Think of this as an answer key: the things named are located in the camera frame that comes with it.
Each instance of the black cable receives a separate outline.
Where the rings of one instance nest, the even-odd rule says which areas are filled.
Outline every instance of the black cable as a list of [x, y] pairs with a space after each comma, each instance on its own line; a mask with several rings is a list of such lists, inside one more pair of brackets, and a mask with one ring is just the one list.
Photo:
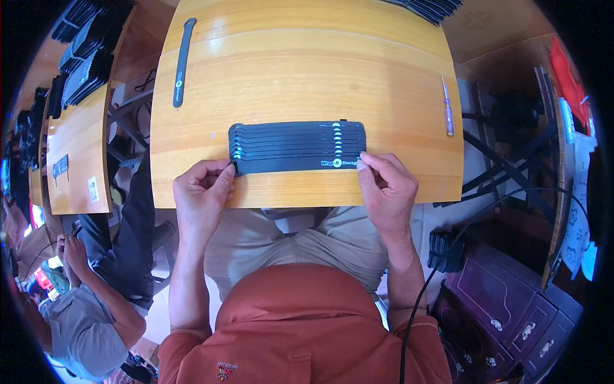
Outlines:
[[34, 260], [32, 260], [32, 263], [30, 263], [30, 266], [28, 267], [28, 271], [26, 272], [25, 276], [23, 277], [23, 279], [19, 282], [20, 284], [23, 283], [24, 281], [26, 281], [26, 278], [29, 277], [30, 274], [30, 269], [32, 269], [32, 266], [34, 265], [34, 263], [38, 260], [38, 258], [41, 256], [41, 253], [47, 249], [49, 246], [54, 245], [55, 243], [57, 243], [57, 241], [52, 241], [51, 243], [45, 245], [41, 251], [39, 252], [38, 255], [36, 255], [36, 257], [34, 258]]
[[147, 86], [147, 84], [151, 83], [152, 81], [155, 80], [155, 76], [152, 77], [152, 75], [154, 74], [154, 72], [158, 72], [157, 68], [152, 69], [151, 71], [149, 71], [149, 74], [147, 75], [147, 78], [145, 79], [145, 82], [141, 85], [137, 85], [136, 87], [134, 87], [134, 91], [135, 92], [143, 92], [145, 90], [145, 87]]
[[[584, 215], [586, 216], [586, 220], [588, 220], [588, 213], [586, 212], [584, 206], [582, 205], [582, 202], [580, 201], [580, 199], [578, 199], [576, 196], [574, 196], [574, 194], [571, 191], [569, 191], [569, 190], [566, 190], [566, 189], [563, 189], [563, 188], [547, 188], [547, 187], [519, 188], [519, 189], [516, 189], [516, 190], [510, 192], [509, 194], [506, 194], [502, 198], [498, 199], [496, 202], [494, 202], [492, 204], [489, 204], [487, 207], [485, 207], [484, 209], [482, 209], [479, 212], [477, 212], [476, 214], [474, 214], [467, 221], [467, 223], [465, 224], [463, 229], [458, 233], [458, 235], [456, 235], [454, 240], [452, 240], [452, 242], [448, 246], [448, 249], [451, 249], [451, 248], [454, 247], [456, 242], [461, 238], [462, 234], [467, 230], [469, 225], [473, 224], [474, 221], [480, 215], [482, 215], [484, 212], [486, 212], [487, 210], [491, 209], [492, 207], [496, 206], [497, 204], [499, 204], [500, 202], [502, 202], [506, 198], [508, 198], [508, 197], [510, 197], [512, 195], [515, 195], [518, 192], [522, 192], [522, 191], [526, 191], [526, 190], [553, 190], [553, 191], [569, 194], [569, 196], [578, 203], [578, 205], [582, 209], [582, 213], [584, 213]], [[424, 291], [426, 291], [426, 287], [429, 285], [429, 283], [432, 280], [433, 276], [435, 276], [435, 272], [437, 271], [437, 268], [439, 268], [439, 263], [435, 266], [435, 268], [433, 268], [433, 271], [430, 273], [429, 277], [424, 282], [424, 285], [422, 286], [422, 289], [420, 290], [420, 293], [418, 294], [418, 298], [416, 299], [416, 303], [414, 304], [414, 308], [411, 311], [410, 320], [407, 322], [407, 328], [405, 329], [405, 335], [403, 336], [403, 342], [401, 344], [401, 367], [400, 367], [400, 370], [399, 370], [399, 373], [398, 373], [398, 382], [400, 384], [404, 384], [404, 382], [405, 382], [405, 349], [406, 349], [406, 346], [407, 346], [407, 338], [408, 338], [408, 336], [410, 334], [411, 325], [413, 324], [414, 318], [416, 317], [416, 310], [418, 309], [418, 305], [420, 304], [420, 299], [422, 298], [422, 295], [424, 294]]]
[[[141, 131], [141, 126], [139, 125], [139, 110], [141, 109], [142, 106], [145, 106], [145, 108], [147, 109], [147, 112], [149, 113], [149, 119], [151, 120], [151, 115], [152, 115], [152, 110], [149, 107], [149, 102], [143, 103], [141, 105], [139, 105], [138, 107], [136, 107], [136, 111], [134, 112], [134, 121], [136, 122], [136, 129], [140, 132]], [[144, 139], [148, 138], [149, 136], [151, 136], [151, 133], [149, 133], [149, 135], [143, 137]]]

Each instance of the gray shirt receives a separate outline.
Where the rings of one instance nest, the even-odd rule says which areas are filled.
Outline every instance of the gray shirt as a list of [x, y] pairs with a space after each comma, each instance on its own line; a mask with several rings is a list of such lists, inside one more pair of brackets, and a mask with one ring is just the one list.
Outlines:
[[52, 358], [84, 380], [102, 382], [128, 357], [107, 306], [81, 284], [51, 303]]

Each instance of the shirt logo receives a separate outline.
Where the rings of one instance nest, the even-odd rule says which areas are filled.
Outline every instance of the shirt logo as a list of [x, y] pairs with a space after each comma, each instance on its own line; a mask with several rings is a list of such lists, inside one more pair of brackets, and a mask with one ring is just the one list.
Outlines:
[[228, 378], [228, 375], [230, 375], [230, 373], [237, 369], [238, 366], [234, 365], [234, 364], [229, 364], [227, 362], [221, 362], [218, 361], [217, 362], [217, 368], [219, 370], [219, 374], [217, 375], [217, 378], [220, 379], [220, 381], [224, 381]]

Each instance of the wooden cabinet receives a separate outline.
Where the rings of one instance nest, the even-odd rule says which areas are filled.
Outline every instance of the wooden cabinet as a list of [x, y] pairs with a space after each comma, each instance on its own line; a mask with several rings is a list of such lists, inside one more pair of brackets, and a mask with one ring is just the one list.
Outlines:
[[523, 360], [523, 366], [530, 375], [537, 375], [549, 366], [567, 341], [573, 326], [574, 323], [562, 312], [556, 314], [554, 321]]
[[514, 359], [509, 352], [472, 318], [471, 312], [451, 291], [442, 288], [431, 314], [439, 320], [448, 345], [454, 346], [455, 365], [450, 366], [450, 370], [454, 373], [456, 369], [459, 378], [490, 382], [514, 368]]
[[539, 377], [555, 362], [581, 307], [557, 287], [541, 292], [539, 281], [493, 247], [466, 243], [462, 271], [447, 276], [431, 311], [454, 383], [502, 379], [518, 364]]
[[515, 359], [522, 359], [546, 331], [558, 311], [536, 294], [511, 337], [504, 343]]
[[467, 250], [463, 271], [451, 277], [448, 287], [497, 340], [507, 340], [535, 296], [535, 291], [485, 257]]

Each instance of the floor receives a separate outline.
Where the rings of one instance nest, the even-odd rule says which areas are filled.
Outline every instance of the floor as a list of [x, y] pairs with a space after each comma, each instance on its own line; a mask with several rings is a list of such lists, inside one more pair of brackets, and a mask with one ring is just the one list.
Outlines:
[[[113, 96], [113, 102], [120, 103], [123, 100], [127, 100], [135, 96], [136, 92], [134, 87], [141, 85], [145, 80], [145, 76], [137, 78], [131, 82], [119, 87], [115, 90]], [[471, 97], [470, 86], [466, 81], [458, 79], [458, 86], [460, 91], [460, 103], [464, 112], [477, 112], [475, 105], [473, 105]], [[153, 82], [147, 85], [145, 88], [150, 89], [153, 87]], [[141, 133], [144, 136], [149, 135], [149, 116], [145, 108], [141, 108], [138, 116]], [[478, 127], [473, 120], [464, 119], [464, 129], [478, 136]], [[114, 135], [114, 127], [111, 127], [111, 137]], [[484, 157], [482, 153], [478, 152], [471, 145], [465, 143], [465, 162], [464, 162], [464, 181], [469, 181], [475, 176], [479, 175], [486, 169], [484, 164]], [[118, 185], [126, 190], [130, 186], [130, 176], [134, 170], [123, 168], [118, 173], [116, 181]], [[476, 198], [467, 202], [458, 203], [444, 208], [434, 208], [432, 204], [416, 204], [413, 208], [411, 215], [410, 226], [412, 229], [412, 236], [416, 250], [419, 254], [420, 260], [423, 265], [424, 275], [427, 277], [431, 273], [431, 269], [426, 266], [429, 257], [429, 234], [433, 229], [440, 228], [446, 224], [453, 224], [463, 219], [467, 219], [471, 215], [475, 214], [479, 210], [483, 209], [488, 204], [492, 203], [494, 198], [492, 195], [486, 195], [481, 198]], [[169, 221], [173, 226], [177, 226], [177, 216], [174, 210], [156, 210], [156, 225], [161, 224], [164, 221]], [[310, 227], [313, 223], [312, 217], [298, 216], [290, 219], [281, 219], [277, 222], [278, 227], [283, 232], [296, 232], [300, 229]], [[173, 249], [174, 256], [176, 256], [177, 247], [179, 244], [179, 236], [175, 233], [169, 240], [169, 247]], [[158, 249], [154, 255], [154, 268], [153, 274], [155, 276], [166, 277], [169, 274], [168, 263], [162, 249]], [[445, 278], [445, 275], [437, 272], [433, 277], [426, 290], [427, 301], [429, 303], [434, 302], [437, 298], [441, 281]], [[219, 300], [219, 293], [215, 283], [208, 277], [205, 277], [207, 287], [209, 288], [210, 297], [210, 319], [211, 327], [214, 328], [217, 311], [221, 306]], [[382, 282], [378, 289], [378, 294], [386, 296], [386, 276], [382, 278]], [[168, 310], [168, 287], [162, 290], [154, 298], [154, 303], [150, 309], [149, 315], [146, 318], [147, 330], [144, 337], [156, 342], [161, 343], [164, 338], [170, 333], [169, 323], [169, 310]]]

